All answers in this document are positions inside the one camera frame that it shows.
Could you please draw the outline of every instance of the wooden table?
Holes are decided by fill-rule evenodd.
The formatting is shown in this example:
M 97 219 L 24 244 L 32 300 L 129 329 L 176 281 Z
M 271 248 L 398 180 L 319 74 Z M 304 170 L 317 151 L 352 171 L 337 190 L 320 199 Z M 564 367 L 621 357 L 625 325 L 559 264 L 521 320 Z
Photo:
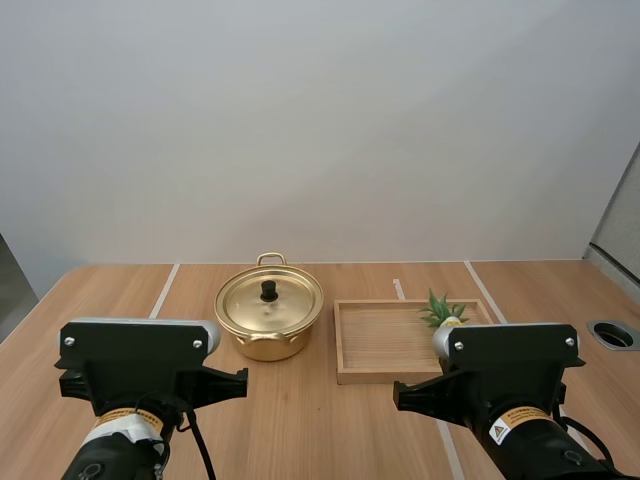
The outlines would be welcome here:
M 218 289 L 241 265 L 181 265 L 158 318 L 215 321 Z M 406 298 L 429 287 L 482 299 L 494 320 L 576 326 L 587 366 L 565 375 L 565 410 L 609 446 L 617 467 L 640 474 L 640 353 L 606 350 L 587 332 L 596 319 L 640 328 L 640 308 L 581 261 L 304 265 L 325 308 L 309 346 L 275 363 L 248 360 L 228 337 L 206 365 L 249 367 L 249 394 L 203 408 L 199 423 L 218 477 L 232 479 L 499 479 L 461 427 L 397 412 L 389 385 L 336 384 L 335 299 Z M 0 345 L 0 478 L 60 478 L 95 419 L 88 402 L 61 398 L 56 335 L 79 316 L 149 317 L 172 265 L 91 266 L 67 274 Z M 497 310 L 483 296 L 477 272 Z M 204 479 L 190 434 L 174 435 L 167 479 Z

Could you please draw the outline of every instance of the pineapple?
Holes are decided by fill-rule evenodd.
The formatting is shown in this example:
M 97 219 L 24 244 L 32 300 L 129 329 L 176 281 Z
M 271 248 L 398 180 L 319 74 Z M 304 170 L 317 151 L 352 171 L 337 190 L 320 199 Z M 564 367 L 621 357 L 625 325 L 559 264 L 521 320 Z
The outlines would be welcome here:
M 429 289 L 429 306 L 420 310 L 419 313 L 425 313 L 425 316 L 421 318 L 431 328 L 448 327 L 462 325 L 463 322 L 469 320 L 468 318 L 462 318 L 462 312 L 464 312 L 465 307 L 466 305 L 455 304 L 449 310 L 447 294 L 445 293 L 442 300 L 438 300 Z

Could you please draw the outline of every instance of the pineapple leaves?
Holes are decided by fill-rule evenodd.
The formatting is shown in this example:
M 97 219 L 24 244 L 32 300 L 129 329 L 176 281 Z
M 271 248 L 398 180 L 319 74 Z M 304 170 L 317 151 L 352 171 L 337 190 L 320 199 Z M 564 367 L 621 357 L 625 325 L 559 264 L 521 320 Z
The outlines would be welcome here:
M 438 300 L 433 291 L 429 289 L 429 305 L 419 310 L 419 313 L 426 314 L 421 318 L 427 322 L 430 327 L 438 328 L 449 317 L 456 317 L 460 322 L 469 320 L 468 318 L 462 318 L 462 313 L 465 308 L 465 304 L 456 303 L 451 306 L 447 305 L 447 294 Z
M 462 312 L 464 312 L 465 308 L 466 308 L 466 305 L 454 305 L 453 306 L 453 316 L 460 318 L 462 316 Z

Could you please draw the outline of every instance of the warning label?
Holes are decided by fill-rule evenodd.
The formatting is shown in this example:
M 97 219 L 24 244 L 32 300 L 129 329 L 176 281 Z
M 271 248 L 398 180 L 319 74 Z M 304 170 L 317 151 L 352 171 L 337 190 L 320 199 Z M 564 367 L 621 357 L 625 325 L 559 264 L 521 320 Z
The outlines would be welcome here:
M 136 413 L 133 408 L 118 408 L 116 410 L 111 410 L 108 413 L 105 413 L 101 416 L 96 422 L 95 427 L 102 425 L 103 423 L 110 422 L 112 420 L 117 420 L 118 418 L 126 417 L 127 415 L 131 415 L 132 413 Z M 162 421 L 156 417 L 154 414 L 147 412 L 146 410 L 138 409 L 137 414 L 140 415 L 144 420 L 151 425 L 151 427 L 158 433 L 162 431 Z
M 491 429 L 489 435 L 495 440 L 498 445 L 501 445 L 509 432 L 516 428 L 518 425 L 530 420 L 551 420 L 551 417 L 544 413 L 539 408 L 535 407 L 518 407 L 504 413 L 498 418 Z

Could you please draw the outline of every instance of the lid knob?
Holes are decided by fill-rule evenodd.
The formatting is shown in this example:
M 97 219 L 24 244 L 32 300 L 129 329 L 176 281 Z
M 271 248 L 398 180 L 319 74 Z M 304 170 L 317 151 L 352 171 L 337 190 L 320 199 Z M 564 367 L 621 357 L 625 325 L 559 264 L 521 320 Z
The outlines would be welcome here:
M 262 295 L 260 295 L 260 299 L 263 302 L 273 302 L 278 298 L 278 292 L 276 292 L 276 282 L 273 280 L 265 280 L 261 284 L 262 286 Z

